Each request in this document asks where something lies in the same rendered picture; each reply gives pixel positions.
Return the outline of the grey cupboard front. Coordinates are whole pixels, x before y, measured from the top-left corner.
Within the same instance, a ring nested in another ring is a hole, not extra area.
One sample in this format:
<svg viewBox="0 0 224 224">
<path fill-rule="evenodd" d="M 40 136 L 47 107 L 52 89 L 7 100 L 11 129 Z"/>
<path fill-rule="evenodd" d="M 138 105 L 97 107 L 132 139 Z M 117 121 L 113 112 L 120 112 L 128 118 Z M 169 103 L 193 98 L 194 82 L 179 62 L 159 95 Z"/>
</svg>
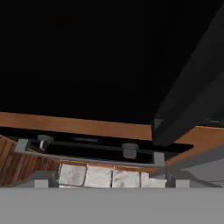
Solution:
<svg viewBox="0 0 224 224">
<path fill-rule="evenodd" d="M 187 171 L 198 179 L 222 188 L 224 187 L 224 144 L 170 165 L 167 170 Z"/>
</svg>

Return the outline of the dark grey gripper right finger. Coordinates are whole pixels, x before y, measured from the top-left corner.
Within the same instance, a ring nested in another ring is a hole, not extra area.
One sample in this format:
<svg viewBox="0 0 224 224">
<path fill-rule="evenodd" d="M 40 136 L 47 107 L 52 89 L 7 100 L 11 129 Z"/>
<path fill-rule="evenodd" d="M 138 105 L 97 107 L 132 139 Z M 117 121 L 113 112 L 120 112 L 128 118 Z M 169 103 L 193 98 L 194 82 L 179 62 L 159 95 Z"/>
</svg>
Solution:
<svg viewBox="0 0 224 224">
<path fill-rule="evenodd" d="M 169 171 L 165 173 L 166 183 L 165 187 L 171 188 L 203 188 L 203 187 L 217 187 L 216 184 L 207 182 L 205 180 L 196 178 L 189 171 Z"/>
</svg>

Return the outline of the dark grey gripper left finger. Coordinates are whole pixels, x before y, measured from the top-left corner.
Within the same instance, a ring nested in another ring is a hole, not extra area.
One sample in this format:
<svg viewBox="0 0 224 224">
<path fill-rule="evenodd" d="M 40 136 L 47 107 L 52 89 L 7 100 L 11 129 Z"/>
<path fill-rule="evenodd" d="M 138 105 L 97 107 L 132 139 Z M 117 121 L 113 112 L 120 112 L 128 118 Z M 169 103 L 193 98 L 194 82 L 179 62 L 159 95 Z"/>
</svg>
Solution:
<svg viewBox="0 0 224 224">
<path fill-rule="evenodd" d="M 58 188 L 56 173 L 54 171 L 36 171 L 26 180 L 17 184 L 18 187 Z"/>
</svg>

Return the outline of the grey round oven knob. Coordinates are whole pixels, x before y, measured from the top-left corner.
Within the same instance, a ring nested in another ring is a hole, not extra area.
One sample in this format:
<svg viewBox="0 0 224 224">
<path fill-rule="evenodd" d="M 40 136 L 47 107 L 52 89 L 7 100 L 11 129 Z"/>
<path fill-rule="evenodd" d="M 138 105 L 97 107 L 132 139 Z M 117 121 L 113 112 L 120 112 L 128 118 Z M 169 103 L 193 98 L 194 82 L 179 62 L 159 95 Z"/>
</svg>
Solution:
<svg viewBox="0 0 224 224">
<path fill-rule="evenodd" d="M 123 156 L 129 159 L 137 157 L 138 145 L 135 143 L 124 143 L 122 145 Z"/>
<path fill-rule="evenodd" d="M 47 146 L 54 141 L 54 138 L 52 136 L 47 135 L 38 135 L 38 140 L 39 140 L 39 148 L 42 151 L 45 151 Z"/>
</svg>

